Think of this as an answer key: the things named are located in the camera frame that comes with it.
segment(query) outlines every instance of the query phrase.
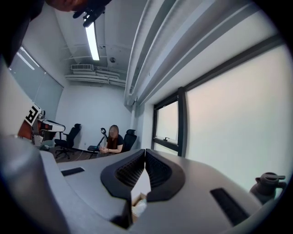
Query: black office chair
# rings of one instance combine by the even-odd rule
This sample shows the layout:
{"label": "black office chair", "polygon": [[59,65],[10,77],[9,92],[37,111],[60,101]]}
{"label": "black office chair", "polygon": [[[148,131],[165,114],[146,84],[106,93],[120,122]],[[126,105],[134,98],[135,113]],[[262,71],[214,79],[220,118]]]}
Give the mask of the black office chair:
{"label": "black office chair", "polygon": [[135,130],[129,129],[127,130],[125,136],[124,136],[124,144],[122,152],[126,152],[131,150],[131,147],[133,146],[134,142],[136,141],[137,136],[134,135]]}
{"label": "black office chair", "polygon": [[55,139],[55,144],[57,146],[60,146],[62,149],[61,150],[56,150],[55,153],[60,152],[59,154],[56,155],[56,158],[60,155],[60,154],[66,154],[67,158],[69,159],[69,155],[67,153],[73,153],[74,151],[70,151],[69,149],[72,149],[73,145],[74,145],[74,138],[77,136],[77,134],[79,133],[79,131],[81,130],[81,124],[77,123],[74,125],[74,127],[71,129],[69,134],[65,134],[66,135],[66,140],[61,140],[61,139]]}

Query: ceiling light fixture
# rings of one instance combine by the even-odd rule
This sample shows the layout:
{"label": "ceiling light fixture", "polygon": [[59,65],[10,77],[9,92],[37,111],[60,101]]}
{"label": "ceiling light fixture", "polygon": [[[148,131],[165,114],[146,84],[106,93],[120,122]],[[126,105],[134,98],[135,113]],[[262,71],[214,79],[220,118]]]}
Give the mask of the ceiling light fixture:
{"label": "ceiling light fixture", "polygon": [[35,70],[35,68],[20,53],[17,52],[16,54],[22,59],[23,62],[25,62],[27,66],[29,66],[32,70]]}
{"label": "ceiling light fixture", "polygon": [[37,64],[37,62],[28,54],[28,52],[21,46],[20,49],[27,54],[27,56],[38,66],[40,67],[39,64]]}
{"label": "ceiling light fixture", "polygon": [[86,27],[87,32],[87,41],[90,46],[92,59],[93,60],[100,60],[98,47],[97,47],[97,40],[96,40],[96,25],[92,23],[89,27]]}

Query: ceiling duct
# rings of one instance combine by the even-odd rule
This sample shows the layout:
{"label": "ceiling duct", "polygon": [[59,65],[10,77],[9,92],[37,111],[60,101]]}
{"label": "ceiling duct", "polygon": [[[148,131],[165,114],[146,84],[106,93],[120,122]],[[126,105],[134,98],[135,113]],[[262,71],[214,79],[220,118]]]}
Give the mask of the ceiling duct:
{"label": "ceiling duct", "polygon": [[74,74],[65,75],[67,80],[83,81],[83,82],[97,82],[108,85],[117,85],[125,87],[125,80],[120,80],[118,76],[101,74],[95,71],[73,71]]}
{"label": "ceiling duct", "polygon": [[94,66],[92,64],[75,64],[75,65],[71,65],[71,70],[73,70],[73,71],[94,71]]}

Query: person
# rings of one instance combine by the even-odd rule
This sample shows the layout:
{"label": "person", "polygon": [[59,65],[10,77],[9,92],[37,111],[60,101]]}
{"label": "person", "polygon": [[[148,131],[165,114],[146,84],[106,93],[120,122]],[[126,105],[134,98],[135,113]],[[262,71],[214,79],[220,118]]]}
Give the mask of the person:
{"label": "person", "polygon": [[119,135],[119,128],[117,125],[112,125],[109,129],[109,137],[107,140],[106,147],[100,147],[100,153],[103,155],[99,156],[108,156],[113,154],[121,153],[123,149],[123,138]]}

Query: window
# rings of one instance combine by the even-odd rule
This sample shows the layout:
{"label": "window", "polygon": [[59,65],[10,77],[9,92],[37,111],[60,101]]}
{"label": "window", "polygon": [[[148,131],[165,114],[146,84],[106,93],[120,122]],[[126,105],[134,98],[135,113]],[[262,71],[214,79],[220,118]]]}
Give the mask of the window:
{"label": "window", "polygon": [[184,88],[154,106],[152,149],[185,157],[187,110]]}
{"label": "window", "polygon": [[188,91],[186,158],[247,191],[267,171],[290,178],[292,74],[288,50],[279,46]]}
{"label": "window", "polygon": [[63,87],[23,47],[16,53],[9,70],[28,97],[46,111],[46,117],[55,120]]}
{"label": "window", "polygon": [[167,138],[169,142],[178,142],[178,101],[164,106],[157,111],[156,136],[160,139]]}

